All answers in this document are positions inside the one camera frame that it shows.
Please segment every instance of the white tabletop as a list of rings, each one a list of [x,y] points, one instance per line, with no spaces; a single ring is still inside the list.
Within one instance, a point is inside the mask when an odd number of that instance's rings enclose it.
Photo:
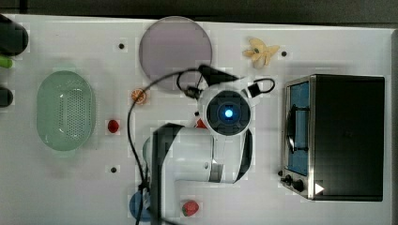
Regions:
[[[28,49],[0,83],[15,104],[0,111],[0,224],[133,224],[130,196],[140,183],[127,139],[130,90],[147,84],[138,59],[140,38],[154,21],[7,15],[29,31]],[[238,76],[277,81],[255,109],[254,159],[235,185],[178,182],[181,200],[201,210],[184,224],[390,224],[391,223],[391,30],[298,25],[199,22],[213,46],[212,66]],[[280,45],[267,68],[242,56],[248,39]],[[119,50],[119,43],[126,48]],[[281,52],[287,51],[286,57]],[[97,124],[73,157],[58,157],[36,131],[41,82],[60,68],[74,69],[96,93]],[[383,202],[311,202],[279,184],[283,85],[314,73],[382,75],[386,78]],[[133,133],[141,154],[151,130],[166,121],[191,125],[196,103],[152,88],[137,107]],[[120,120],[117,135],[106,121]],[[117,173],[109,172],[116,166]]]

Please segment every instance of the orange toy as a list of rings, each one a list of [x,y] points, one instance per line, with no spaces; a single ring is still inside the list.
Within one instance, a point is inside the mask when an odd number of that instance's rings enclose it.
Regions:
[[[131,92],[131,98],[132,100],[137,102],[136,104],[144,105],[144,103],[146,102],[146,93],[143,89],[137,88]]]

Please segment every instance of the green basket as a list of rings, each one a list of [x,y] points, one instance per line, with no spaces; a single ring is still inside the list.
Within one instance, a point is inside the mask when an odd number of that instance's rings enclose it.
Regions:
[[[69,151],[85,143],[94,129],[95,114],[90,85],[74,72],[55,72],[38,90],[38,135],[54,150]]]

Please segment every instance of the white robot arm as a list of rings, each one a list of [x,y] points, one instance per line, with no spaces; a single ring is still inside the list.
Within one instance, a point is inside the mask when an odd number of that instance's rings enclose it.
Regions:
[[[152,217],[179,218],[178,180],[230,183],[249,170],[253,138],[249,124],[261,94],[250,77],[238,79],[207,66],[200,72],[209,87],[200,93],[198,110],[207,129],[167,124],[145,142],[150,171]]]

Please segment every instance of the purple plate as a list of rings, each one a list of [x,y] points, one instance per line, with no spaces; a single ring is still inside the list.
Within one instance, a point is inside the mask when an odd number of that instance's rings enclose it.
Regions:
[[[205,30],[184,17],[166,17],[152,24],[140,43],[140,63],[151,81],[186,68],[211,64],[212,50]],[[178,90],[176,77],[158,83],[168,90]],[[199,82],[200,73],[189,72],[180,79],[182,88]]]

